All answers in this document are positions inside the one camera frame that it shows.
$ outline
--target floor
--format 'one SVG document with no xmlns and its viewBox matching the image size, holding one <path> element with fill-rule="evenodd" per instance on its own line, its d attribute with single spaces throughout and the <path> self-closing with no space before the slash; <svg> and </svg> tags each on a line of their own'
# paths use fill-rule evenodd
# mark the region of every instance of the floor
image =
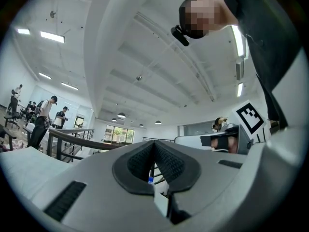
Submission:
<svg viewBox="0 0 309 232">
<path fill-rule="evenodd" d="M 7 116 L 7 115 L 8 115 L 8 114 L 5 113 L 5 108 L 0 107 L 0 124 L 3 125 L 3 126 L 5 125 L 5 119 L 4 119 L 3 117 L 4 117 L 4 116 Z M 17 137 L 17 139 L 15 139 L 14 141 L 16 141 L 16 140 L 17 140 L 17 141 L 22 140 L 23 143 L 24 143 L 24 145 L 27 146 L 27 144 L 28 144 L 28 143 L 27 143 L 27 134 L 26 134 L 26 131 L 23 130 L 23 126 L 26 125 L 26 122 L 24 122 L 24 119 L 25 119 L 25 118 L 21 118 L 21 119 L 19 119 L 19 120 L 17 121 L 17 123 L 18 123 L 20 129 L 18 129 L 16 125 L 13 125 L 13 128 L 12 128 L 12 124 L 8 124 L 8 125 L 7 125 L 7 128 L 8 128 L 10 131 L 13 131 L 14 134 L 15 134 L 15 136 Z M 0 138 L 0 143 L 1 143 L 2 141 L 4 142 L 5 145 L 7 145 L 7 144 L 9 143 L 9 138 L 8 138 L 8 136 L 5 136 L 4 139 Z"/>
</svg>

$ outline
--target black slot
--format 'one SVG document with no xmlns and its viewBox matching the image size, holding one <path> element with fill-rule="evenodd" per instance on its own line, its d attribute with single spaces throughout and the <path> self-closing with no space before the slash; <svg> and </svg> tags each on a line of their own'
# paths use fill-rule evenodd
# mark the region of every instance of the black slot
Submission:
<svg viewBox="0 0 309 232">
<path fill-rule="evenodd" d="M 234 161 L 230 161 L 230 160 L 220 160 L 218 163 L 225 165 L 225 166 L 228 166 L 228 167 L 238 168 L 238 169 L 240 169 L 241 166 L 242 166 L 242 163 L 234 162 Z"/>
<path fill-rule="evenodd" d="M 81 195 L 85 187 L 85 183 L 77 181 L 71 182 L 44 210 L 44 212 L 60 222 L 79 195 Z"/>
</svg>

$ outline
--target neck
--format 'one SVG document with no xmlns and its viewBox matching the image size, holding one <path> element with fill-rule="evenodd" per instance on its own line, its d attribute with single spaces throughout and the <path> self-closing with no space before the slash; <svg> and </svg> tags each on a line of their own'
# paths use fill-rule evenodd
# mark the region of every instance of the neck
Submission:
<svg viewBox="0 0 309 232">
<path fill-rule="evenodd" d="M 223 27 L 230 25 L 238 25 L 237 18 L 229 10 L 224 0 L 218 0 L 220 6 L 220 22 Z"/>
</svg>

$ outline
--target white ceiling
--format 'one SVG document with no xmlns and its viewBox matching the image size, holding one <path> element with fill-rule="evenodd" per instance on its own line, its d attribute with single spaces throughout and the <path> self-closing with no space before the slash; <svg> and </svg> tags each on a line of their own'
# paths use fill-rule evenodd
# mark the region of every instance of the white ceiling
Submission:
<svg viewBox="0 0 309 232">
<path fill-rule="evenodd" d="M 15 33 L 15 42 L 36 74 L 51 76 L 53 80 L 49 82 L 57 87 L 62 81 L 79 88 L 79 94 L 90 97 L 97 117 L 103 120 L 110 121 L 124 112 L 126 125 L 149 126 L 149 121 L 175 108 L 236 99 L 237 50 L 232 29 L 227 27 L 192 41 L 186 48 L 169 31 L 178 24 L 178 7 L 183 0 L 145 1 L 134 8 L 136 11 L 127 20 L 124 33 L 117 36 L 119 39 L 98 42 L 104 33 L 117 33 L 111 29 L 92 34 L 91 25 L 106 20 L 106 5 L 101 13 L 97 10 L 97 16 L 91 17 L 96 0 L 32 0 L 12 25 L 14 29 L 30 29 L 31 35 Z M 50 16 L 51 11 L 56 12 L 54 18 Z M 41 38 L 40 30 L 65 36 L 65 43 Z M 89 36 L 87 44 L 85 35 Z M 118 45 L 113 52 L 109 52 L 111 48 L 100 52 L 100 44 L 111 48 L 113 44 Z M 100 61 L 92 65 L 89 58 Z M 256 77 L 251 59 L 246 62 L 242 82 L 243 94 L 255 92 Z M 101 98 L 102 106 L 94 100 Z"/>
</svg>

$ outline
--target ceiling fixture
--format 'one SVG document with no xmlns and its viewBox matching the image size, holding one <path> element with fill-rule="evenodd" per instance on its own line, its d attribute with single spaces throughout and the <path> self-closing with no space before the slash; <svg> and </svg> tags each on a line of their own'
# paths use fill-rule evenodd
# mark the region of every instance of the ceiling fixture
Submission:
<svg viewBox="0 0 309 232">
<path fill-rule="evenodd" d="M 64 43 L 64 36 L 57 35 L 57 34 L 52 34 L 52 33 L 46 33 L 41 31 L 41 36 L 43 38 L 47 38 L 53 41 L 58 41 L 60 43 Z"/>
<path fill-rule="evenodd" d="M 48 76 L 48 75 L 44 75 L 44 74 L 42 74 L 41 72 L 39 72 L 39 75 L 44 76 L 45 78 L 47 78 L 47 79 L 49 79 L 49 80 L 51 80 L 51 79 L 52 79 L 50 76 Z"/>
<path fill-rule="evenodd" d="M 126 115 L 124 113 L 120 113 L 117 116 L 120 117 L 120 118 L 125 118 L 126 117 Z"/>
<path fill-rule="evenodd" d="M 21 34 L 30 34 L 29 29 L 17 29 L 17 32 Z"/>
<path fill-rule="evenodd" d="M 241 96 L 241 93 L 242 93 L 242 87 L 243 87 L 243 83 L 238 84 L 238 92 L 237 92 L 237 97 Z"/>
<path fill-rule="evenodd" d="M 243 55 L 243 45 L 242 45 L 241 33 L 237 26 L 233 25 L 232 30 L 233 30 L 235 41 L 236 41 L 237 53 L 238 53 L 238 56 L 240 57 Z"/>
<path fill-rule="evenodd" d="M 68 85 L 68 84 L 66 84 L 66 83 L 61 83 L 62 85 L 64 85 L 64 86 L 67 86 L 67 87 L 70 87 L 70 88 L 73 88 L 73 89 L 75 89 L 75 90 L 78 90 L 78 88 L 76 88 L 76 87 L 72 87 L 72 86 L 70 86 L 70 85 Z"/>
</svg>

